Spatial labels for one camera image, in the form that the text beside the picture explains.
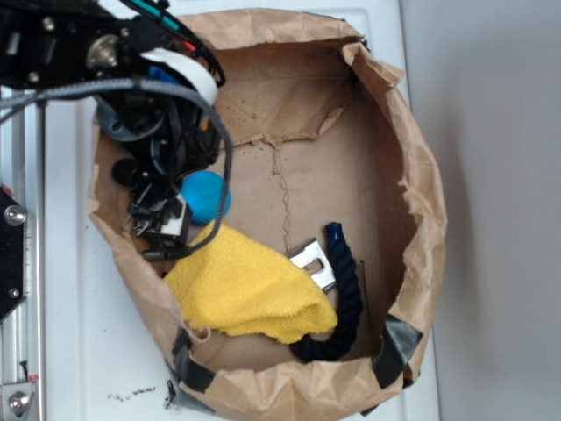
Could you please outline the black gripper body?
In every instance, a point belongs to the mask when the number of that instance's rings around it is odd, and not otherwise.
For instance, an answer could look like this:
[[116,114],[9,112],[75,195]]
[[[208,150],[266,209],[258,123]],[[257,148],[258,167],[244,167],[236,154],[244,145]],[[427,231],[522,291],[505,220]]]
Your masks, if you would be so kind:
[[217,161],[220,135],[192,101],[135,87],[105,88],[96,102],[104,133],[131,154],[111,170],[120,184],[178,182]]

